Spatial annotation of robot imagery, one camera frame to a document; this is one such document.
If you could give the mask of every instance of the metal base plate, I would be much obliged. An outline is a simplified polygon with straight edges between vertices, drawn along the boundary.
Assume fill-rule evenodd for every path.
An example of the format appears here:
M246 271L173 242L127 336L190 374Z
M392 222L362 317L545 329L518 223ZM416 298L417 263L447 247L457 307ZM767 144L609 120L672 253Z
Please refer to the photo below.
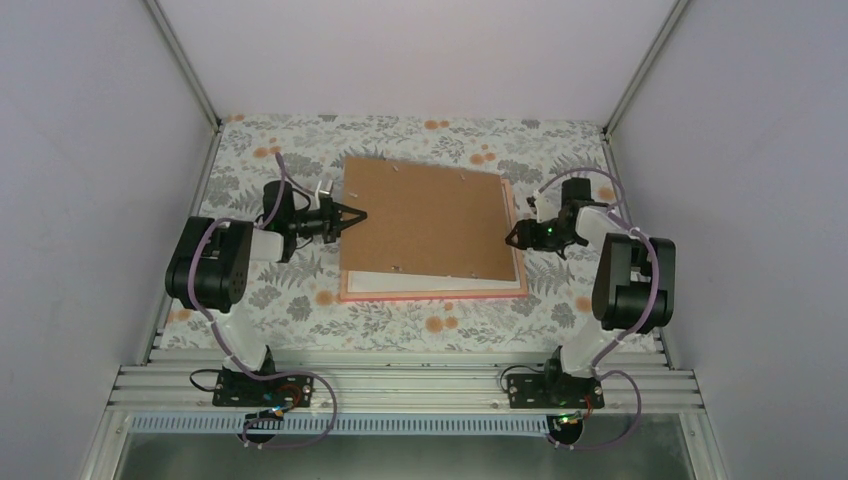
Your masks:
M537 373L513 373L506 376L509 407L514 409L586 409L586 397L593 409L604 407L604 394L594 393L600 386L594 378L571 377L552 399L545 389L545 376Z
M293 402L290 391L282 389L284 385L295 385L302 392L297 408L309 408L312 399L312 378L292 375L270 382L257 382L241 372L222 369L212 396L212 405L216 407L276 407L285 402Z

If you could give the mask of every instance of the cork board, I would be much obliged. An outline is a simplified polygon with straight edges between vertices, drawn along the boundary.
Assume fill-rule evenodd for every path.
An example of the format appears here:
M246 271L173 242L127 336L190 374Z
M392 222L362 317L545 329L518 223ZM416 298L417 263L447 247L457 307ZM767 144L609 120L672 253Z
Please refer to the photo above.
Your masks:
M342 202L368 212L341 236L342 270L516 280L498 175L349 157Z
M515 224L515 203L513 202L512 186L509 180L502 179L504 196L506 197L506 211L509 219L508 225ZM468 298L516 298L527 296L527 272L524 268L524 256L521 250L512 249L514 268L518 273L518 286L509 289L497 290L440 290L440 291L393 291L393 292L353 292L350 291L351 272L341 271L341 288L339 299L342 302L376 302L376 301L399 301L399 300L446 300L446 299L468 299Z

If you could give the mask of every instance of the wire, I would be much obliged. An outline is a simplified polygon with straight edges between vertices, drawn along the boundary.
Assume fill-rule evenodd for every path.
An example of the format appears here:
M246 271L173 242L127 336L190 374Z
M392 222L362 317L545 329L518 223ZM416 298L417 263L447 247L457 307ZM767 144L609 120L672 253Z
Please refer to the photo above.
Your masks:
M581 173L584 173L584 172L585 173L591 172L591 173L597 173L599 175L603 175L603 176L607 177L612 182L612 184L618 189L618 195L616 195L616 201L609 204L608 208L615 208L615 207L621 205L622 202L624 202L624 185L621 184L621 181L619 179L613 177L611 174L601 170L600 168L593 168L593 167L578 167L578 168L572 168L572 169L566 170L564 172L560 172L560 173L556 174L554 176L554 178L548 180L548 183L542 185L542 188L539 189L539 193L541 194L548 187L550 187L554 182L556 182L557 180L559 180L560 178L562 178L566 175L577 175L577 176L579 176Z
M283 156L279 154L279 152L275 155L277 159L277 165L280 166L280 188L277 190L277 199L274 200L274 206L271 208L271 213L262 220L262 223L256 225L256 228L259 230L265 230L265 227L274 220L274 217L277 215L277 210L280 209L280 203L283 201L283 190L285 190L286 178L288 178L289 174L286 172L286 161L283 160Z
M584 400L586 400L586 416L583 417L583 420L588 420L589 417L592 416L592 410L594 410L592 408L592 400L589 399L589 395L586 395L583 398L584 398Z
M204 387L203 385L200 385L199 383L194 381L194 376L198 373L219 373L219 371L215 370L214 368L201 368L200 370L195 370L195 371L188 374L188 381L191 382L191 384L192 384L192 386L194 386L194 388L200 390L201 392L207 392L207 393L214 392L215 391L214 388Z
M293 392L292 408L294 408L294 407L298 406L298 404L300 404L300 396L301 396L301 393L302 393L300 387L298 387L297 385L294 385L292 383L287 383L287 384L285 384L282 387L277 389L278 392L282 392L283 390L286 390L288 392Z
M625 373L622 370L610 370L610 371L608 371L604 374L599 374L598 371L597 371L597 368L598 368L598 365L601 363L601 360L603 360L604 357L606 357L613 350L615 350L615 348L618 347L618 345L620 343L622 343L624 338L626 338L628 335L630 335L632 333L638 332L639 329L641 329L645 325L645 323L648 321L648 317L651 316L651 312L653 312L653 310L654 310L654 304L657 301L657 295L659 293L660 267L659 267L659 260L657 259L657 252L654 249L654 246L651 244L648 237L645 234L643 234L638 228L635 228L633 225L629 224L623 218L619 217L618 215L616 215L615 213L613 213L611 211L612 208L621 204L624 201L624 185L622 185L621 181L619 181L617 178L613 177L609 173L607 173L603 170L600 170L600 169L597 169L597 168L591 168L591 167L581 167L581 168L574 168L574 169L571 169L571 170L566 170L562 173L557 174L556 176L554 176L554 178L550 179L546 184L544 184L542 186L542 188L539 189L539 193L545 191L545 189L548 188L551 184L553 184L557 179L559 179L559 178L561 178L565 175L571 175L571 174L575 174L575 173L579 173L579 172L594 172L594 173L601 174L601 175L609 178L612 181L612 183L616 187L618 187L620 195L618 196L618 200L615 203L612 203L607 207L607 212L606 212L607 216L615 224L617 224L622 229L626 230L627 233L638 238L639 241L641 241L645 245L645 248L648 250L648 257L651 261L651 287L650 287L650 291L648 293L648 301L645 305L645 309L642 311L642 315L639 317L639 320L637 320L636 323L632 327L628 328L627 330L625 330L625 331L621 332L619 335L617 335L615 337L615 339L612 342L610 342L609 345L604 347L603 350L601 350L597 355L595 355L595 358L592 359L592 362L590 364L592 375L596 379L598 379L598 381L600 381L600 382L606 380L607 378L611 377L612 375L620 375L620 376L624 377L628 382L630 382L630 384L633 386L633 392L636 394L636 414L633 418L633 423L630 424L630 427L628 427L627 431L625 431L623 434L621 434L615 440L611 440L609 442L601 443L601 444L598 444L598 445L589 445L589 446L570 445L569 446L569 450L590 451L590 450L601 450L601 449L613 447L613 446L620 444L621 442L623 442L624 440L629 438L631 435L633 435L633 432L636 431L636 428L639 426L639 423L641 422L641 419L642 419L642 392L639 390L639 386L636 385L636 381L633 380L633 377L631 377L630 375L628 375L627 373ZM551 443L554 443L554 445L559 446L559 443L556 440L554 440L553 437L551 437L550 435L548 435L548 440Z
M509 367L506 367L501 372L501 375L498 377L498 387L500 387L501 391L503 391L504 393L509 393L509 390L507 390L503 386L503 377L504 377L504 375L506 375L506 372L513 370L513 369L516 369L516 368L526 368L527 370L530 370L531 372L534 372L534 373L545 373L541 370L536 370L535 368L533 368L529 365L510 365Z
M303 242L303 244L298 245L297 247L295 247L295 250L300 250L301 248L303 248L303 247L305 247L305 246L309 245L310 243L312 243L312 237L309 237L309 240L307 240L307 241Z
M215 317L212 315L212 313L209 310L206 309L206 307L201 305L200 302L197 300L197 294L194 291L194 282L195 282L196 277L197 277L197 265L200 263L200 258L203 254L203 247L205 247L206 244L209 243L209 239L212 237L212 233L215 232L216 228L218 228L222 223L232 222L232 221L233 221L233 219L231 219L231 218L219 218L219 219L213 221L209 225L209 227L206 228L206 231L203 232L203 236L200 237L200 241L197 244L197 248L194 251L194 256L191 259L191 264L189 265L189 269L188 269L188 299L189 299L189 302L191 302L191 305L195 308L195 310L200 312L204 317L206 317L207 320L209 320L209 325L210 325L210 328L212 329L212 335L215 337L215 340L218 342L218 346L220 346L221 350L224 351L224 355L226 355L227 358L229 358L239 368L239 370L241 370L242 373L244 373L248 378L259 381L259 382L266 382L266 381L277 380L278 378L300 375L300 376L313 378L313 379L317 380L319 383L321 383L322 385L324 385L324 387L327 389L327 393L330 394L330 398L333 401L333 414L332 414L332 417L330 418L329 423L327 424L327 427L324 429L324 431L322 431L317 436L312 437L311 439L309 439L305 442L293 443L293 444L284 444L284 445L268 445L268 446L265 446L263 448L270 448L270 449L276 449L276 450L290 450L290 449L294 449L294 448L308 447L310 445L314 445L314 444L320 442L321 440L325 439L330 434L330 432L335 427L336 420L338 419L338 416L339 416L339 402L338 402L338 399L336 398L336 392L333 390L333 387L330 386L330 383L327 382L327 380L324 379L324 377L322 377L321 375L318 375L317 373L313 373L313 372L308 372L308 371L305 371L305 370L290 370L290 371L277 372L277 373L272 374L272 375L257 375L256 373L251 371L250 368L247 365L245 365L237 356L235 356L233 354L232 349L230 349L229 345L227 345L227 342L224 340L224 337L221 335L221 329L218 327L218 324L215 321ZM247 438L247 433L246 433L247 429L250 428L250 426L252 426L252 424L255 424L255 423L256 423L256 421L254 420L253 422L248 422L245 425L245 430L242 432L242 440L244 441L245 445L255 445L255 446L260 445L259 443L252 442L252 441L248 440L248 438Z

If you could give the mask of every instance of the floral tablecloth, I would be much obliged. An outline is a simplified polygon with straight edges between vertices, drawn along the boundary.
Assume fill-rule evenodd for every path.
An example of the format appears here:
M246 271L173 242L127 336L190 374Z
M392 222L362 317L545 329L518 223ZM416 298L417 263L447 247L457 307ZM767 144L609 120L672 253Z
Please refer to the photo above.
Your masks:
M496 172L524 201L557 172L606 168L599 128L586 122L336 115L236 115L227 120L200 214L253 220L262 187L279 178L274 153L306 188L329 173L342 191L347 156L433 162ZM608 180L590 175L597 199L611 201ZM549 192L558 204L558 188ZM598 254L571 246L568 261L526 252L530 295L511 300L341 303L339 245L309 245L288 264L252 263L242 304L274 348L373 351L550 352L591 315ZM160 348L211 348L202 316L174 302ZM622 350L654 351L651 337Z

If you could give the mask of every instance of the white wall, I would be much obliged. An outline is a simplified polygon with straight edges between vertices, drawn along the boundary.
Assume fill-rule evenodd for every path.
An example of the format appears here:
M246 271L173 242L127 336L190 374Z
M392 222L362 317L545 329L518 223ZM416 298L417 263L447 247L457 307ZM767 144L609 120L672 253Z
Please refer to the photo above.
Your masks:
M673 0L161 0L219 114L605 123Z
M76 478L211 129L142 2L0 7L0 478Z
M848 477L848 3L696 1L614 148L733 478Z

